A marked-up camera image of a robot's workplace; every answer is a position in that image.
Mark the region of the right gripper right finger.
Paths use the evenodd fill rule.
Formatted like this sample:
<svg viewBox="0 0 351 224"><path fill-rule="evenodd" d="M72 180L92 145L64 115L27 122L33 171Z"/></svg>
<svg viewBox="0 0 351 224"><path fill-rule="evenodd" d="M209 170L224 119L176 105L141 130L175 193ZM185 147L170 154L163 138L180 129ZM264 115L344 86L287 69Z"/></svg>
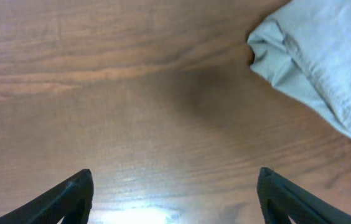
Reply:
<svg viewBox="0 0 351 224"><path fill-rule="evenodd" d="M267 167L260 169L256 189L266 224L351 224L351 215Z"/></svg>

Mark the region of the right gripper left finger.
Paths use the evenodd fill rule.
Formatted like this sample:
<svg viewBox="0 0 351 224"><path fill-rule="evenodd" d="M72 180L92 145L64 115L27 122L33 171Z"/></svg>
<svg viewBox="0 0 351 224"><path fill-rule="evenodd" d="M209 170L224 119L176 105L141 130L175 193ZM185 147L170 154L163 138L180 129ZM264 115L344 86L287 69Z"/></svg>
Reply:
<svg viewBox="0 0 351 224"><path fill-rule="evenodd" d="M25 205L0 217L0 223L87 224L93 194L91 171L83 169Z"/></svg>

